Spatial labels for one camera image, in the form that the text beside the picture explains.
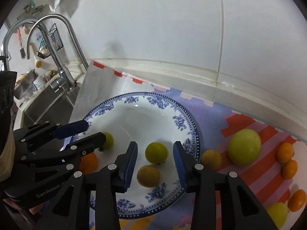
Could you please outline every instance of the plate rim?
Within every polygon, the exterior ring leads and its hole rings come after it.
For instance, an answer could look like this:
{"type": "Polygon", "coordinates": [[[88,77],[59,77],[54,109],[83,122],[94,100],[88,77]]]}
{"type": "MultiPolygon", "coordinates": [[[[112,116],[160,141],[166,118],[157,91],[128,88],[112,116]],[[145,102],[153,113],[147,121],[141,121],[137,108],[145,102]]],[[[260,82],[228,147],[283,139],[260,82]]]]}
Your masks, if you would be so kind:
{"type": "MultiPolygon", "coordinates": [[[[199,160],[200,160],[200,150],[201,150],[201,142],[199,141],[199,132],[198,132],[198,129],[197,129],[197,126],[195,124],[195,121],[194,119],[191,117],[190,113],[177,101],[175,101],[174,99],[170,98],[170,97],[167,97],[163,94],[159,94],[159,93],[154,93],[154,92],[131,92],[131,93],[125,93],[125,94],[121,94],[121,95],[118,95],[118,96],[115,96],[115,97],[112,97],[102,103],[100,103],[99,105],[97,105],[95,108],[93,108],[83,119],[84,120],[89,120],[91,116],[91,114],[96,111],[100,106],[108,103],[108,102],[111,102],[112,100],[116,100],[116,98],[119,98],[119,97],[127,97],[128,95],[139,95],[139,96],[146,96],[146,95],[151,95],[151,96],[158,96],[158,97],[163,97],[165,99],[168,99],[170,100],[172,103],[174,103],[176,106],[178,106],[180,108],[180,113],[183,114],[183,116],[190,120],[190,123],[191,123],[191,130],[193,130],[196,134],[195,134],[195,156],[194,158],[196,159],[196,161],[199,163],[199,160]]],[[[70,142],[73,142],[75,141],[74,139],[75,135],[72,136],[70,142]]],[[[118,212],[119,214],[119,218],[120,219],[130,219],[130,220],[133,220],[133,219],[140,219],[140,218],[144,218],[144,217],[148,217],[148,216],[151,216],[151,215],[154,215],[156,213],[159,213],[161,211],[163,211],[164,209],[166,209],[167,207],[169,207],[170,205],[172,205],[174,202],[176,202],[182,195],[184,194],[184,189],[182,187],[179,188],[179,190],[177,192],[174,193],[174,196],[170,197],[169,199],[167,200],[164,200],[163,203],[161,204],[154,204],[151,208],[147,209],[146,211],[144,212],[131,212],[131,213],[120,213],[118,212]]]]}

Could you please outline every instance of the orange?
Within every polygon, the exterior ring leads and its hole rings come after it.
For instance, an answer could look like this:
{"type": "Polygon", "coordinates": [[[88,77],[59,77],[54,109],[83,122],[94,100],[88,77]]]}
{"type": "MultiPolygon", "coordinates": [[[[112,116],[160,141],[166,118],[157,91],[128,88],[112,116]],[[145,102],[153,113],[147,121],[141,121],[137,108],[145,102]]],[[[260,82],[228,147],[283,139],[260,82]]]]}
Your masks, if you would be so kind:
{"type": "Polygon", "coordinates": [[[295,176],[297,169],[298,169],[298,164],[295,160],[288,161],[281,170],[282,178],[290,180],[292,177],[295,176]]]}
{"type": "Polygon", "coordinates": [[[282,144],[277,151],[277,160],[284,164],[291,160],[293,156],[293,146],[290,143],[282,144]]]}
{"type": "Polygon", "coordinates": [[[94,152],[81,157],[79,170],[83,174],[93,173],[98,167],[98,159],[94,152]]]}
{"type": "Polygon", "coordinates": [[[296,191],[288,201],[288,208],[292,212],[296,212],[305,205],[306,192],[302,189],[296,191]]]}
{"type": "Polygon", "coordinates": [[[216,150],[207,150],[201,156],[201,164],[210,170],[217,170],[222,165],[222,156],[216,150]]]}

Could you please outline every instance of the green lime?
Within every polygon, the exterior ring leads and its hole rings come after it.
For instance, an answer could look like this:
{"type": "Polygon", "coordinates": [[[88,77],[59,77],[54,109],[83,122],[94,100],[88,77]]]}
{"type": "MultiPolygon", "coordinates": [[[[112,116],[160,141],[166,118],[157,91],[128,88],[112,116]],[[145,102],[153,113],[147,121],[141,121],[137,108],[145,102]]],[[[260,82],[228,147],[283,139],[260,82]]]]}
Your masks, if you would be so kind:
{"type": "Polygon", "coordinates": [[[150,143],[145,150],[145,157],[150,163],[163,163],[168,157],[168,149],[164,144],[150,143]]]}
{"type": "Polygon", "coordinates": [[[282,202],[276,202],[267,207],[267,212],[277,228],[280,229],[287,219],[288,207],[282,202]]]}
{"type": "Polygon", "coordinates": [[[108,150],[111,149],[114,144],[114,138],[109,132],[103,132],[103,134],[106,135],[106,141],[103,144],[102,148],[99,148],[100,150],[108,150]]]}
{"type": "Polygon", "coordinates": [[[231,138],[228,156],[235,165],[247,166],[256,161],[260,151],[261,139],[258,133],[250,129],[243,129],[231,138]]]}

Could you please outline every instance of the green apple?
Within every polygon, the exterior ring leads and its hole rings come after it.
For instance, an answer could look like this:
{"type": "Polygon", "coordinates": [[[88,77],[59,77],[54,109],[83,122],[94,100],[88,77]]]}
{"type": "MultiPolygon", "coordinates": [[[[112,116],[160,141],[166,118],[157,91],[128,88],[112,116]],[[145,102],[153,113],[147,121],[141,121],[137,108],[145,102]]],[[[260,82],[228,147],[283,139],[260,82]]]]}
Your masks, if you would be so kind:
{"type": "Polygon", "coordinates": [[[231,138],[228,147],[228,156],[238,166],[252,164],[261,151],[261,139],[257,132],[250,129],[238,131],[231,138]]]}

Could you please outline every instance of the hanging brush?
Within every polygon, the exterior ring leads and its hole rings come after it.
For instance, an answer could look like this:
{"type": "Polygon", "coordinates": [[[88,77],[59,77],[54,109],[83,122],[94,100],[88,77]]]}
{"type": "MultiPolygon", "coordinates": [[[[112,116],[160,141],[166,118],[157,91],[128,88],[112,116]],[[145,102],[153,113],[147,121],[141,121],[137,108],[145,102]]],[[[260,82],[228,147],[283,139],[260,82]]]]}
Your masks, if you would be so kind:
{"type": "Polygon", "coordinates": [[[23,48],[23,43],[22,43],[22,38],[21,38],[21,33],[20,33],[20,29],[17,29],[17,37],[19,40],[19,45],[20,45],[20,55],[21,58],[24,59],[26,57],[26,52],[25,49],[23,48]]]}
{"type": "Polygon", "coordinates": [[[38,57],[36,56],[36,54],[34,53],[32,44],[33,44],[33,43],[30,43],[30,49],[31,49],[31,52],[32,52],[32,54],[33,54],[33,56],[34,56],[34,59],[35,59],[35,67],[36,67],[36,68],[40,68],[41,65],[42,65],[42,61],[39,60],[38,57]]]}

